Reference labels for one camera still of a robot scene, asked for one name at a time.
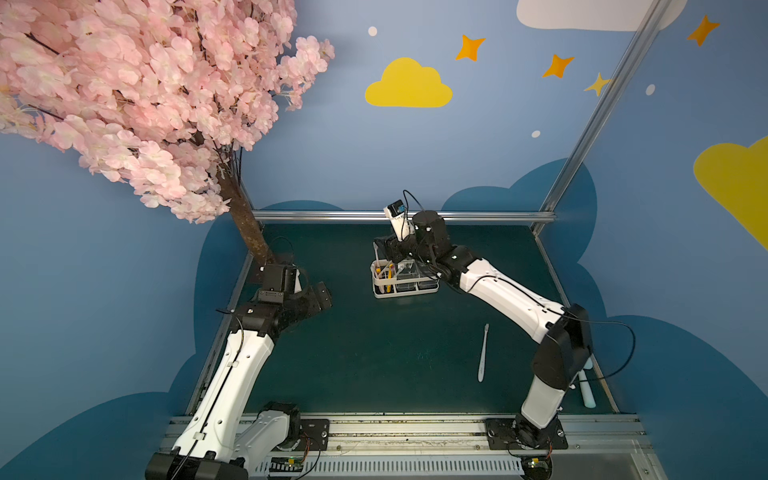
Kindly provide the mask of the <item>yellow toothbrush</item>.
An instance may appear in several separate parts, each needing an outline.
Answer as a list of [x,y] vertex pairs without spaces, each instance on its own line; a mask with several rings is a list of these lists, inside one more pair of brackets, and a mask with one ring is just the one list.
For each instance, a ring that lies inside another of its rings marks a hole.
[[381,273],[381,278],[385,281],[385,285],[381,287],[381,290],[385,294],[390,294],[395,291],[393,281],[396,274],[396,269],[393,264],[389,264],[385,270]]

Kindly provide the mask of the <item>pale white toothbrush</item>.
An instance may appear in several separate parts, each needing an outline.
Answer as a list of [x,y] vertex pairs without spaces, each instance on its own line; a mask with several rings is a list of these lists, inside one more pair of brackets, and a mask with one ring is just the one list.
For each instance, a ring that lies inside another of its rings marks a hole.
[[485,324],[483,329],[483,339],[482,339],[482,346],[479,356],[479,362],[478,362],[478,370],[477,370],[477,381],[479,383],[482,383],[485,378],[485,370],[486,370],[486,358],[487,358],[487,342],[488,342],[488,334],[489,334],[490,325]]

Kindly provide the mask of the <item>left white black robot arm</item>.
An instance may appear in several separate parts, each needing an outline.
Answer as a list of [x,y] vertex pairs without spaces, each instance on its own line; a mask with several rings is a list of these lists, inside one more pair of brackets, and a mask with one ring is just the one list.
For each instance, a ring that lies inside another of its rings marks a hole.
[[332,306],[323,282],[312,284],[294,264],[267,264],[249,302],[230,311],[224,353],[203,399],[168,453],[156,453],[148,479],[246,479],[275,448],[301,441],[301,416],[290,403],[270,402],[244,432],[242,414],[264,364],[288,327]]

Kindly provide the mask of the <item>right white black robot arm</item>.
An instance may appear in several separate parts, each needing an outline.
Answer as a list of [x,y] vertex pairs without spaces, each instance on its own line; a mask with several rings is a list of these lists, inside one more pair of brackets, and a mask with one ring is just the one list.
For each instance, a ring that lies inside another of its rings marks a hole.
[[513,441],[534,449],[559,437],[558,411],[565,394],[593,354],[588,314],[541,296],[503,274],[468,247],[454,244],[444,219],[433,210],[410,216],[400,200],[383,209],[393,233],[375,243],[386,259],[413,260],[437,279],[484,301],[538,344],[533,380],[513,424]]

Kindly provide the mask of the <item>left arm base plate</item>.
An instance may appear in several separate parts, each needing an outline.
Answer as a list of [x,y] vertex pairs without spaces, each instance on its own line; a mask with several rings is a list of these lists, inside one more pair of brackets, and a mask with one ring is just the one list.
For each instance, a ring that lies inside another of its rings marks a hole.
[[328,418],[304,418],[300,420],[298,437],[289,443],[290,451],[326,451],[330,437]]

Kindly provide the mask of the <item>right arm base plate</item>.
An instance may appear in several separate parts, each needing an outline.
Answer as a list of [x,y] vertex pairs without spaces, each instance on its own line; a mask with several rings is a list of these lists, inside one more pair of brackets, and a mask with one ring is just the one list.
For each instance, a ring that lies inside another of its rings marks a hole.
[[487,418],[484,422],[491,450],[566,450],[568,442],[558,417],[538,428],[523,417]]

